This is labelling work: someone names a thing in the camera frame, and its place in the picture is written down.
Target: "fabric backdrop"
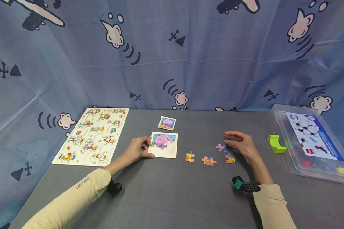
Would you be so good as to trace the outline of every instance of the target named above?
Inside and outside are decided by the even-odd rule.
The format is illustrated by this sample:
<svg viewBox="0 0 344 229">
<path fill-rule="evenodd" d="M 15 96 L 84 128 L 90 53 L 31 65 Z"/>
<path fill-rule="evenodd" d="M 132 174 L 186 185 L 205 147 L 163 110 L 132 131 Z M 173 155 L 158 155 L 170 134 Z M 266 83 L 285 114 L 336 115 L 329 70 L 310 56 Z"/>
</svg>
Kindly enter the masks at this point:
<svg viewBox="0 0 344 229">
<path fill-rule="evenodd" d="M 344 0 L 0 0 L 0 228 L 86 107 L 273 104 L 344 146 Z"/>
</svg>

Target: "small jellyfish card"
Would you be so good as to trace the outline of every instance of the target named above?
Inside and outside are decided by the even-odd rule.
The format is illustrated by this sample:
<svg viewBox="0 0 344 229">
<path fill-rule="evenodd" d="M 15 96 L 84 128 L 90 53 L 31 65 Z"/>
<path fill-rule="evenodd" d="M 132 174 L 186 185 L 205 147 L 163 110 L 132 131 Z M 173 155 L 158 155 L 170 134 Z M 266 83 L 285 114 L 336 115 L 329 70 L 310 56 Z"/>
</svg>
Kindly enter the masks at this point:
<svg viewBox="0 0 344 229">
<path fill-rule="evenodd" d="M 177 133 L 151 133 L 151 146 L 148 152 L 155 157 L 177 158 Z"/>
<path fill-rule="evenodd" d="M 176 124 L 175 118 L 168 118 L 168 117 L 162 116 L 157 127 L 164 130 L 172 131 L 175 127 L 175 124 Z"/>
</svg>

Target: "green plastic piece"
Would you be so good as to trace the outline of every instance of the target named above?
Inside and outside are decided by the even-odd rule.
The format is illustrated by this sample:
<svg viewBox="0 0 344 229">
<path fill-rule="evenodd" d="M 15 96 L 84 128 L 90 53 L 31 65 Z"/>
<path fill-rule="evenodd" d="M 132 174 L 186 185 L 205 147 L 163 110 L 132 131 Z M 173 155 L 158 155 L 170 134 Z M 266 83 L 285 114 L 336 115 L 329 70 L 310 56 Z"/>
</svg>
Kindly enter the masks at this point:
<svg viewBox="0 0 344 229">
<path fill-rule="evenodd" d="M 268 143 L 273 150 L 274 154 L 282 154 L 287 149 L 285 146 L 281 146 L 279 143 L 279 135 L 269 135 L 269 137 L 266 139 L 268 140 Z"/>
<path fill-rule="evenodd" d="M 242 186 L 242 181 L 240 181 L 239 179 L 237 179 L 236 183 L 234 184 L 234 186 L 239 190 L 240 187 Z"/>
</svg>

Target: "long sleeve shirt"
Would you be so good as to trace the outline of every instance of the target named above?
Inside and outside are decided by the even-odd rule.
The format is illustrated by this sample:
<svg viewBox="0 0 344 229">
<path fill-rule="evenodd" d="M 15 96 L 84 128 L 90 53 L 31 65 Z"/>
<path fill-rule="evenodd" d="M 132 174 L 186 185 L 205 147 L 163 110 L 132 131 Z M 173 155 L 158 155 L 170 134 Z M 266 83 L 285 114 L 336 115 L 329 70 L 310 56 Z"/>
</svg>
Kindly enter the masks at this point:
<svg viewBox="0 0 344 229">
<path fill-rule="evenodd" d="M 22 229 L 66 228 L 83 208 L 102 195 L 110 181 L 109 172 L 96 169 L 37 212 Z M 260 188 L 253 195 L 264 229 L 295 229 L 280 187 L 271 184 Z"/>
</svg>

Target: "clear plastic box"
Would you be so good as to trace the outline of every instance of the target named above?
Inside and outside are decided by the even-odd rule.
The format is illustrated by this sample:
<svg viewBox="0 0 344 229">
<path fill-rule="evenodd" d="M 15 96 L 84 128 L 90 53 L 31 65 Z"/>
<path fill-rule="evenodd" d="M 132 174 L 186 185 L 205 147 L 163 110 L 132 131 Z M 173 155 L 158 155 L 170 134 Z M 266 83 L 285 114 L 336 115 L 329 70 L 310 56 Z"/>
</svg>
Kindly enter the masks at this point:
<svg viewBox="0 0 344 229">
<path fill-rule="evenodd" d="M 292 174 L 344 184 L 344 148 L 316 109 L 275 104 L 270 116 Z"/>
</svg>

